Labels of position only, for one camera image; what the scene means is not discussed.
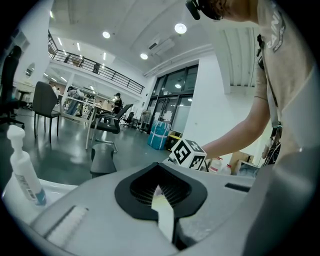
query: black slot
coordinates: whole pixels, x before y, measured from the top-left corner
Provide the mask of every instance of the black slot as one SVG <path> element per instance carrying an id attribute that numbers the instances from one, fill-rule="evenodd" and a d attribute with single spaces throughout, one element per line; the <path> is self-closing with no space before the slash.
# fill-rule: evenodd
<path id="1" fill-rule="evenodd" d="M 233 183 L 227 183 L 225 185 L 225 187 L 228 188 L 228 189 L 238 190 L 238 191 L 246 192 L 246 193 L 248 193 L 250 191 L 250 187 L 249 186 L 233 184 Z"/>

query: gray stool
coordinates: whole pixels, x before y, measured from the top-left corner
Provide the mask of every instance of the gray stool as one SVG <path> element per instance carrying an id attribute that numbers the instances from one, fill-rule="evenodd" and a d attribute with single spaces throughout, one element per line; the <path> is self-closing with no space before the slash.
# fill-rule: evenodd
<path id="1" fill-rule="evenodd" d="M 96 144 L 91 149 L 92 165 L 90 173 L 92 178 L 102 175 L 115 173 L 117 171 L 114 161 L 114 149 L 112 146 L 100 143 Z"/>

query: plastic bottle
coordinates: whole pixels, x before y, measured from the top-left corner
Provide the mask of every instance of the plastic bottle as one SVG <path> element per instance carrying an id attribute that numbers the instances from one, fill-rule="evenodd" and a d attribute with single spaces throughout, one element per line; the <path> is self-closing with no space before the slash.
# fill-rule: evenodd
<path id="1" fill-rule="evenodd" d="M 222 170 L 220 171 L 220 174 L 231 175 L 231 165 L 227 164 L 225 167 L 223 167 Z"/>
<path id="2" fill-rule="evenodd" d="M 38 206 L 44 206 L 47 202 L 45 191 L 38 180 L 29 154 L 22 150 L 25 135 L 22 128 L 15 125 L 9 126 L 7 137 L 11 140 L 11 146 L 14 149 L 10 162 L 25 197 Z"/>
<path id="3" fill-rule="evenodd" d="M 222 165 L 221 160 L 223 160 L 223 159 L 220 157 L 214 158 L 212 160 L 211 165 L 210 165 L 209 171 L 217 174 L 221 170 L 221 165 Z"/>

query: black vent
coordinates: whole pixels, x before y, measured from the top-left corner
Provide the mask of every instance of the black vent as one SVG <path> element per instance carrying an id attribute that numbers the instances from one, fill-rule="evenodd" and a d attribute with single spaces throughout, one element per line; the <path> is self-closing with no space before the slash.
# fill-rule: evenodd
<path id="1" fill-rule="evenodd" d="M 134 180 L 130 186 L 130 192 L 140 203 L 151 207 L 158 185 L 172 208 L 191 193 L 191 186 L 188 183 L 159 165 Z"/>
<path id="2" fill-rule="evenodd" d="M 207 189 L 162 163 L 153 163 L 123 179 L 115 188 L 119 206 L 133 218 L 158 221 L 158 213 L 151 209 L 157 186 L 173 208 L 174 218 L 194 215 L 207 198 Z"/>

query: headset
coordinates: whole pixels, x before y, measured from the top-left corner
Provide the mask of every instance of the headset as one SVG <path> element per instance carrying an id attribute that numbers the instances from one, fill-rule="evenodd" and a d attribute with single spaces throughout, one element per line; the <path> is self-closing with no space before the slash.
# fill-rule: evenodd
<path id="1" fill-rule="evenodd" d="M 200 20 L 200 13 L 202 11 L 204 15 L 215 21 L 222 20 L 224 17 L 216 13 L 212 4 L 208 0 L 187 0 L 185 6 L 195 20 Z"/>

